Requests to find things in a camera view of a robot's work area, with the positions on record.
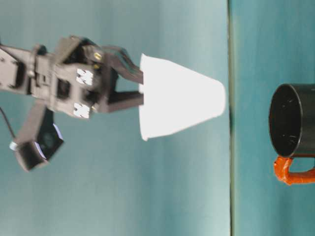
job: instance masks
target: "black cable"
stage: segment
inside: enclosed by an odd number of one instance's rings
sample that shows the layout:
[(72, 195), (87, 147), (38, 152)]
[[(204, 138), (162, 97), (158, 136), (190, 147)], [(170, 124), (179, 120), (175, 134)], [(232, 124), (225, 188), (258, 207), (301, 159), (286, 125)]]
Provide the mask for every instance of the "black cable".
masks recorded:
[(1, 107), (0, 107), (0, 112), (1, 112), (2, 115), (3, 115), (3, 118), (4, 118), (4, 120), (5, 120), (6, 125), (8, 126), (8, 129), (9, 129), (9, 131), (10, 131), (10, 133), (11, 133), (12, 138), (15, 139), (15, 134), (14, 134), (14, 132), (13, 132), (13, 129), (12, 129), (11, 125), (10, 125), (10, 122), (9, 122), (8, 118), (6, 117), (4, 111), (2, 110)]

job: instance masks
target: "teal wall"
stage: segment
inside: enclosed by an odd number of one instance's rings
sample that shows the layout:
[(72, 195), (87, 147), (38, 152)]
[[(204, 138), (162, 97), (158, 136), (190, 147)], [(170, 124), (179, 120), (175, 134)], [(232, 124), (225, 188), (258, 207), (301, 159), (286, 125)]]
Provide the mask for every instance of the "teal wall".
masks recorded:
[[(225, 1), (0, 0), (3, 44), (41, 43), (52, 51), (70, 34), (124, 46), (137, 63), (141, 53), (172, 60), (228, 90)], [(32, 102), (0, 92), (16, 131)], [(0, 236), (229, 235), (228, 110), (148, 142), (141, 140), (137, 109), (89, 122), (55, 119), (66, 144), (49, 166), (28, 174), (0, 125)]]
[[(233, 235), (313, 236), (315, 185), (273, 173), (268, 109), (282, 83), (315, 81), (315, 1), (230, 0)], [(314, 166), (296, 160), (293, 171)]]

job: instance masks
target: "mug handle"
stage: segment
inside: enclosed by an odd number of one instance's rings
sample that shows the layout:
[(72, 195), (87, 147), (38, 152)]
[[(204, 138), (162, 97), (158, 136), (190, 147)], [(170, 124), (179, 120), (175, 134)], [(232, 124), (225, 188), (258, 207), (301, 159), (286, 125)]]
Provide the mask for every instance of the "mug handle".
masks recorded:
[(279, 181), (287, 185), (315, 183), (315, 167), (305, 172), (291, 173), (289, 168), (292, 162), (293, 158), (278, 156), (274, 162), (274, 170)]

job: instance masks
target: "black mug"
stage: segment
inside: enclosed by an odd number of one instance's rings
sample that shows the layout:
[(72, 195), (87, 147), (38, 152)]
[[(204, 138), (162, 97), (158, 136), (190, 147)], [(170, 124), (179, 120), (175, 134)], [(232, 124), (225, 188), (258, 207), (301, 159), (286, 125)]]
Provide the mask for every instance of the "black mug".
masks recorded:
[(283, 84), (275, 91), (269, 110), (269, 133), (279, 157), (275, 173), (292, 183), (315, 182), (315, 169), (290, 173), (295, 157), (315, 157), (315, 84)]

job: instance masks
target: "screw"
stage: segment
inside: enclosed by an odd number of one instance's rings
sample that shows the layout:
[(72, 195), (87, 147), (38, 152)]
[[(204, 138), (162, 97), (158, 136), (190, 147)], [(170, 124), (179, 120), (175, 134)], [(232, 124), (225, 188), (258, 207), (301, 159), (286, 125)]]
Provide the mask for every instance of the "screw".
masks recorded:
[(102, 56), (101, 56), (101, 54), (99, 54), (99, 53), (94, 53), (94, 57), (95, 57), (97, 60), (101, 60), (101, 59), (102, 59)]

